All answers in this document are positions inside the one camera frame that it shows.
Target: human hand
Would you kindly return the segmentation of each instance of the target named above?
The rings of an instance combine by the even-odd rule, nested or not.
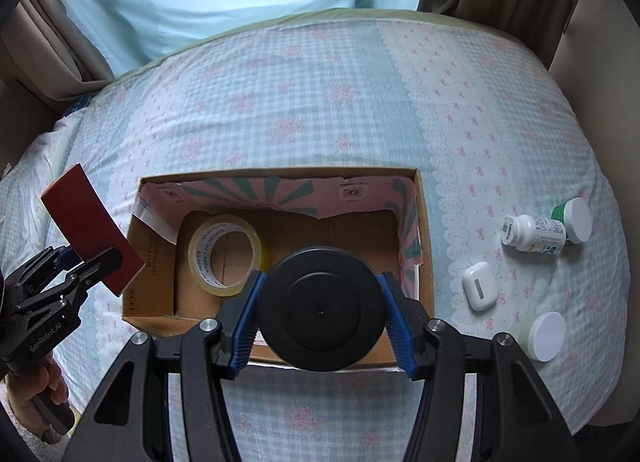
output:
[[[9,405],[15,418],[38,438],[42,438],[49,430],[50,424],[40,415],[31,398],[47,387],[51,389],[51,401],[54,404],[66,402],[69,394],[62,371],[53,359],[52,352],[46,355],[45,363],[44,366],[36,366],[24,376],[8,375],[5,379]]]

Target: silver screw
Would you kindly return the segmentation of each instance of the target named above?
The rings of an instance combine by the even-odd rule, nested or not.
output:
[[[432,332],[442,332],[447,327],[447,324],[444,323],[443,320],[436,318],[429,320],[427,327],[429,327],[429,330]]]
[[[146,343],[147,339],[149,339],[149,336],[146,335],[145,332],[136,332],[135,334],[133,334],[131,342],[135,345],[143,345]]]
[[[498,341],[498,343],[503,347],[510,347],[511,345],[513,345],[513,337],[511,337],[506,332],[500,332],[496,336],[495,340]]]
[[[203,332],[213,332],[219,326],[220,326],[220,323],[218,323],[215,319],[211,317],[208,319],[203,319],[200,322],[200,330],[202,330]]]

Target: bed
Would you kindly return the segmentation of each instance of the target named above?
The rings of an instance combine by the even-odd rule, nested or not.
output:
[[[559,87],[510,36],[435,14],[335,9],[236,28],[124,74],[39,137],[0,182],[4,272],[65,243],[39,195],[78,162],[123,232],[142,176],[418,168],[436,316],[492,337],[517,331],[527,315],[561,312],[564,347],[536,368],[572,432],[616,385],[629,286],[618,206]],[[594,217],[583,246],[559,258],[500,246],[505,214],[547,215],[576,196]],[[481,260],[492,264],[501,293],[476,314],[460,279]],[[120,300],[96,286],[82,326],[56,348],[80,410],[133,332],[120,311]],[[174,457],[186,460],[175,383]],[[473,435],[474,384],[468,376],[461,461]],[[421,385],[396,372],[250,366],[225,391],[247,460],[399,460]]]

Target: jar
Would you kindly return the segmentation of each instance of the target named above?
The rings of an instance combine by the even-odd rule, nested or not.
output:
[[[529,359],[547,362],[558,355],[565,334],[562,314],[545,312],[526,319],[516,334],[516,341]]]
[[[566,242],[566,230],[558,220],[531,215],[507,216],[500,230],[500,241],[519,251],[558,254]]]
[[[554,207],[551,218],[564,224],[567,245],[581,244],[591,236],[591,212],[587,203],[580,197]]]

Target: black circular lid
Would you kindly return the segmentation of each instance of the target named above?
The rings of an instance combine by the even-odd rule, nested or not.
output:
[[[360,258],[301,249],[271,268],[258,300],[262,336],[284,361],[333,372],[362,359],[385,326],[380,285]]]

